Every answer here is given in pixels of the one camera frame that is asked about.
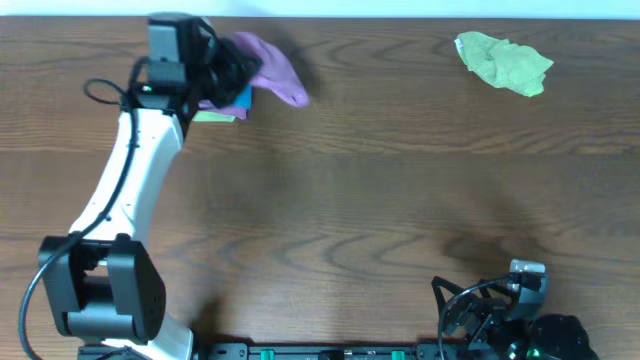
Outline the purple microfiber cloth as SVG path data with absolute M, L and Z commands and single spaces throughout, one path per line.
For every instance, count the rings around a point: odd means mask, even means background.
M 293 107 L 309 105 L 307 91 L 280 49 L 250 32 L 236 32 L 230 36 L 230 40 L 242 53 L 262 62 L 260 70 L 249 82 L 253 89 L 269 90 Z

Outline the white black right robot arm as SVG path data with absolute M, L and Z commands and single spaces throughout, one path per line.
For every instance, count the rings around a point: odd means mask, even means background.
M 589 336 L 573 315 L 539 313 L 547 294 L 544 272 L 514 272 L 462 288 L 431 281 L 438 307 L 437 355 L 449 357 L 444 337 L 464 331 L 457 359 L 594 360 Z

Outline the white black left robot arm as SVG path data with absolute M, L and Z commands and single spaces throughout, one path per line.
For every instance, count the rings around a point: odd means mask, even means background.
M 68 233 L 43 240 L 33 279 L 87 359 L 194 357 L 148 254 L 153 209 L 200 103 L 232 104 L 261 66 L 201 17 L 158 13 L 147 29 L 149 53 L 116 91 L 118 132 L 98 185 Z

